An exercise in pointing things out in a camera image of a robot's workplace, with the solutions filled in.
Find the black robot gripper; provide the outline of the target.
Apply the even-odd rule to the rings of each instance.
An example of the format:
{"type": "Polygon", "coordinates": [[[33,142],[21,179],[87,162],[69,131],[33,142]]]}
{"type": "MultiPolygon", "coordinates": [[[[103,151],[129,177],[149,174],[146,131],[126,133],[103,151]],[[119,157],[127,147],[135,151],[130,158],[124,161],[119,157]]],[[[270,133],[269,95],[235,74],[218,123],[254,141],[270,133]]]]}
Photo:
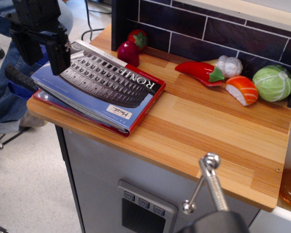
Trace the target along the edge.
{"type": "Polygon", "coordinates": [[[32,66],[43,58],[46,44],[53,75],[70,66],[70,10],[61,0],[14,0],[6,16],[10,36],[24,62],[32,66]]]}

